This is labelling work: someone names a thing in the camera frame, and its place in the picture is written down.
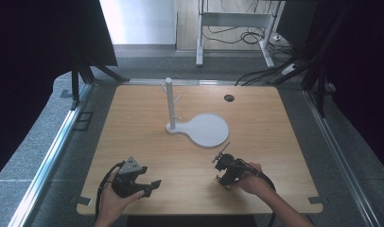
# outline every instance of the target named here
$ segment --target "human hand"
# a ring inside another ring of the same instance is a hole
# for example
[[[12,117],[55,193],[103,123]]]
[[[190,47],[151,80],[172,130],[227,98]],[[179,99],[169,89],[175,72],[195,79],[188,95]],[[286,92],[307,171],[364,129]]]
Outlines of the human hand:
[[[136,192],[127,198],[121,198],[115,194],[112,188],[112,181],[119,168],[115,169],[103,188],[100,200],[99,214],[95,223],[95,227],[110,226],[122,214],[124,209],[134,201],[139,200],[145,191]]]
[[[259,171],[262,171],[262,166],[260,164],[249,163],[249,165]],[[258,197],[260,197],[261,192],[264,190],[271,189],[265,180],[258,178],[249,171],[245,171],[242,174],[242,177],[238,181],[235,181],[231,187],[240,187],[247,193],[254,194]]]

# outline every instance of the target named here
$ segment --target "wooden table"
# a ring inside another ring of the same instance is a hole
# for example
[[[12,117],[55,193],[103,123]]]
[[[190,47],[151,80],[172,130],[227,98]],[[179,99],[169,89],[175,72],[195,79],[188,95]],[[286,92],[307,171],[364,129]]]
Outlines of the wooden table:
[[[319,213],[320,203],[308,198],[318,192],[307,169],[280,96],[271,87],[174,86],[183,94],[175,107],[188,121],[201,113],[223,117],[229,125],[230,146],[225,153],[260,163],[277,192],[298,212]],[[233,102],[225,95],[235,97]],[[129,215],[246,215],[270,213],[259,198],[241,189],[225,190],[216,180],[212,164],[222,148],[205,149],[184,135],[166,132],[168,108],[160,86],[125,85],[117,88],[98,142],[82,197],[90,205],[78,205],[81,214],[94,214],[96,191],[109,169],[133,156],[148,172],[138,183],[163,180],[151,197],[134,202]]]

